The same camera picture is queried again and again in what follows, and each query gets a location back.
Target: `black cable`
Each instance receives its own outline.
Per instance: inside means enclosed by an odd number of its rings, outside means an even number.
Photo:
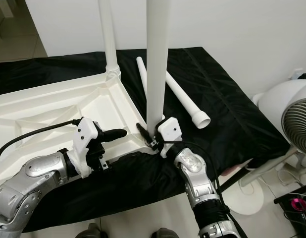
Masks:
[[[34,131],[31,131],[29,133],[26,133],[24,135],[21,135],[17,138],[14,138],[13,140],[9,141],[8,143],[6,143],[5,145],[3,145],[1,148],[0,148],[0,156],[1,154],[3,153],[3,151],[9,147],[10,145],[14,144],[15,142],[18,142],[19,140],[23,140],[24,138],[26,137],[29,137],[31,135],[35,135],[35,134],[38,134],[38,133],[41,133],[43,131],[47,131],[47,130],[53,130],[55,128],[59,128],[59,127],[62,127],[62,126],[65,126],[65,125],[69,125],[69,124],[74,124],[74,125],[78,125],[80,119],[76,120],[69,120],[69,121],[66,121],[66,122],[62,122],[60,124],[56,124],[56,125],[51,125],[51,126],[48,126],[48,127],[44,127],[44,128],[41,128],[41,129],[37,129],[37,130],[34,130]]]
[[[286,214],[286,213],[302,214],[301,212],[284,211],[284,212],[283,212],[283,215],[284,215],[284,217],[285,217],[287,220],[289,220],[290,222],[299,223],[299,224],[301,224],[301,225],[303,225],[303,226],[305,226],[305,227],[306,227],[306,223],[303,223],[303,222],[299,222],[299,221],[292,220],[292,219],[288,218],[288,216],[287,216],[287,214]]]
[[[213,158],[210,156],[210,154],[203,148],[201,147],[199,144],[196,144],[196,143],[193,143],[193,142],[189,142],[189,141],[163,141],[164,144],[188,144],[188,145],[193,145],[199,149],[201,149],[205,154],[206,156],[208,157],[209,161],[210,161],[210,164],[211,164],[211,167],[212,167],[212,170],[213,170],[213,173],[214,173],[214,176],[215,176],[215,181],[216,181],[216,184],[217,184],[217,193],[218,193],[218,196],[220,198],[220,201],[222,203],[223,206],[227,207],[226,204],[224,203],[224,200],[223,200],[223,197],[222,197],[222,192],[221,192],[221,188],[220,188],[220,184],[219,184],[219,179],[218,179],[218,174],[217,174],[217,169],[215,168],[214,166],[214,160]],[[230,217],[230,219],[233,221],[233,223],[235,224],[239,234],[244,237],[244,238],[247,238],[247,235],[245,234],[245,232],[243,231],[243,229],[241,228],[241,226],[239,225],[239,223],[237,222],[237,220],[232,216],[232,214],[230,213],[230,211],[227,213],[228,216]]]

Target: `floor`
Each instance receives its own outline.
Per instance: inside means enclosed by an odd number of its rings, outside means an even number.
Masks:
[[[0,62],[47,57],[25,1],[17,4],[15,17],[0,24]]]
[[[264,205],[261,210],[250,216],[232,212],[233,216],[249,238],[298,238],[290,222],[284,218],[281,207],[273,203],[274,198],[298,188],[298,185],[292,183],[288,186],[282,186],[276,171],[263,175],[261,179],[268,184],[267,186],[259,180],[264,193]],[[291,181],[291,178],[286,175],[282,179]],[[306,184],[306,174],[301,179]],[[99,219],[47,228],[23,234],[21,238],[74,238],[91,222],[99,224]],[[174,230],[182,238],[197,238],[199,231],[185,194],[101,217],[101,223],[102,230],[106,231],[110,238],[149,238],[154,231],[161,227]]]

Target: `white plastic tube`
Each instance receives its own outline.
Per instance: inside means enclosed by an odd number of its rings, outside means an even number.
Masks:
[[[120,75],[115,51],[111,7],[109,0],[98,0],[100,19],[102,23],[102,34],[104,40],[105,59],[107,61],[106,72],[110,78]]]
[[[143,90],[145,93],[145,97],[147,96],[147,70],[145,69],[143,59],[141,57],[137,57],[137,64],[140,72],[140,77],[142,81]]]
[[[164,107],[170,0],[147,0],[147,130],[154,136]]]
[[[137,57],[138,68],[142,80],[143,89],[145,95],[147,94],[147,71],[145,69],[143,60],[141,57]],[[166,72],[166,82],[172,89],[178,100],[185,107],[186,111],[192,117],[192,121],[198,129],[206,127],[210,123],[209,116],[201,111],[199,107],[192,101],[192,99],[185,93],[185,91],[178,85],[174,78]]]
[[[186,111],[191,115],[192,121],[198,129],[205,128],[210,123],[210,117],[199,109],[193,100],[185,93],[185,91],[178,85],[175,79],[166,72],[166,83],[172,89],[178,100],[184,106]]]

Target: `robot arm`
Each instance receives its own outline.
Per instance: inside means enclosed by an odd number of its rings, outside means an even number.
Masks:
[[[70,177],[87,177],[107,169],[102,142],[125,136],[122,129],[102,131],[97,122],[82,118],[74,133],[73,149],[29,160],[0,186],[0,238],[18,238],[41,199]]]
[[[144,128],[139,124],[137,127],[144,138],[148,138]],[[199,236],[241,238],[234,221],[228,218],[229,208],[221,202],[207,176],[204,159],[185,147],[181,136],[177,119],[168,118],[156,126],[156,135],[149,139],[149,144],[158,148],[163,158],[175,158],[174,165],[186,182],[186,194],[200,229]]]

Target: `black table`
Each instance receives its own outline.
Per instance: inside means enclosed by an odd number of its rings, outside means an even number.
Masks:
[[[145,119],[146,98],[138,56],[146,63],[146,50],[117,51],[121,81]],[[0,63],[0,94],[103,73],[105,65],[103,52]],[[203,48],[170,49],[167,70],[211,117],[211,123],[197,129],[168,87],[164,114],[178,119],[186,141],[208,151],[219,174],[251,158],[249,167],[256,168],[289,149],[283,136]],[[208,163],[201,150],[192,150]],[[207,174],[214,179],[211,166]],[[121,212],[182,192],[184,182],[169,160],[135,153],[115,162],[108,173],[92,174],[47,194],[24,232]]]

